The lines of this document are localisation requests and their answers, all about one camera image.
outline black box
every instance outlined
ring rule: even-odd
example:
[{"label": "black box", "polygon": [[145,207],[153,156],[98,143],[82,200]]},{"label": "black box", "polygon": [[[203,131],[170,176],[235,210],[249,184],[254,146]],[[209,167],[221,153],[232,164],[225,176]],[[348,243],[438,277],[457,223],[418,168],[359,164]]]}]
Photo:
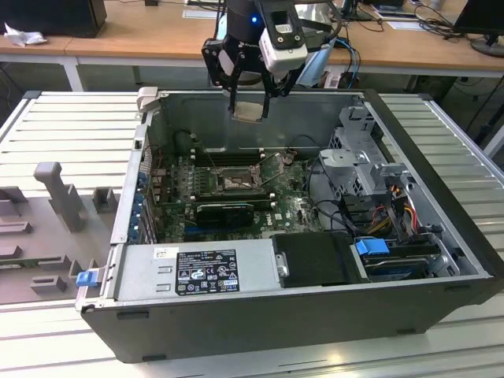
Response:
[{"label": "black box", "polygon": [[6,22],[23,32],[94,38],[106,17],[103,0],[0,0],[3,31]]}]

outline robotic arm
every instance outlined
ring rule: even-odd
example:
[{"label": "robotic arm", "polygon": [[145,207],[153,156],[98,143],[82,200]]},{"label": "robotic arm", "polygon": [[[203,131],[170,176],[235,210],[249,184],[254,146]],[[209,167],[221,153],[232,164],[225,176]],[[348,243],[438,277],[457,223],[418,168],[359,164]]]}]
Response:
[{"label": "robotic arm", "polygon": [[[301,4],[311,6],[300,9],[302,17],[296,9]],[[338,35],[341,15],[332,0],[227,0],[227,7],[226,36],[207,39],[202,47],[210,79],[230,93],[231,113],[237,87],[262,81],[262,117],[266,118],[269,99],[289,95],[308,53],[326,48]],[[329,10],[337,21],[336,29],[317,19],[320,15],[329,19]]]}]

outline motherboard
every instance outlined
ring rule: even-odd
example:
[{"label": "motherboard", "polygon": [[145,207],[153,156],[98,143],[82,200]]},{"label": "motherboard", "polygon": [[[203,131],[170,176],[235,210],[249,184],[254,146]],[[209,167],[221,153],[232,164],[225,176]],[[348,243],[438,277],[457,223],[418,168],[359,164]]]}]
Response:
[{"label": "motherboard", "polygon": [[257,162],[245,165],[233,163],[254,159],[198,158],[178,157],[153,172],[158,242],[265,239],[322,230],[306,197],[307,161],[283,151],[258,154]]}]

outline power supply label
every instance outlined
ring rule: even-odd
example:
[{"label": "power supply label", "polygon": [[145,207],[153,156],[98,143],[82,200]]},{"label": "power supply label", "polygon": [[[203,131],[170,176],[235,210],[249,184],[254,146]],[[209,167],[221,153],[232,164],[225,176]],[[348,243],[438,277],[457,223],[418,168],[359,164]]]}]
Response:
[{"label": "power supply label", "polygon": [[176,255],[178,295],[239,291],[236,250],[180,252]]}]

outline barcode sticker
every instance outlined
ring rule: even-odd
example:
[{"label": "barcode sticker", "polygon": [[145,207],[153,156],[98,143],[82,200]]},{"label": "barcode sticker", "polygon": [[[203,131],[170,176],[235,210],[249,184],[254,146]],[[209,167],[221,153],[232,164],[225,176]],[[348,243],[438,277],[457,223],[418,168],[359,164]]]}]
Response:
[{"label": "barcode sticker", "polygon": [[177,246],[165,246],[162,248],[154,248],[154,258],[176,258],[179,253]]}]

